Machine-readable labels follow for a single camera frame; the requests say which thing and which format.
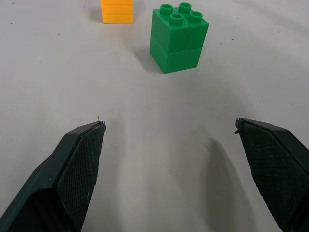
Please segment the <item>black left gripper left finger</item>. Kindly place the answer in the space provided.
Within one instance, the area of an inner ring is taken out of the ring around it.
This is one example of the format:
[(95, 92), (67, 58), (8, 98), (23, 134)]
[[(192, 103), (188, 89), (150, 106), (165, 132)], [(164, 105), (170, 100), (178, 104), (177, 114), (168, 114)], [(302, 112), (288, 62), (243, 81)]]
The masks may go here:
[(0, 218), (2, 232), (81, 231), (98, 177), (104, 121), (66, 133)]

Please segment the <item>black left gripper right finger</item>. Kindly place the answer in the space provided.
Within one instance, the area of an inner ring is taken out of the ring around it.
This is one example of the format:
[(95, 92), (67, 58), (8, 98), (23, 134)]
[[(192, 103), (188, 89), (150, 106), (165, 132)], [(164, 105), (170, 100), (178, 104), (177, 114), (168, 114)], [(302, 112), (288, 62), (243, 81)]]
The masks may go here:
[(288, 130), (236, 120), (253, 180), (283, 232), (309, 230), (309, 150)]

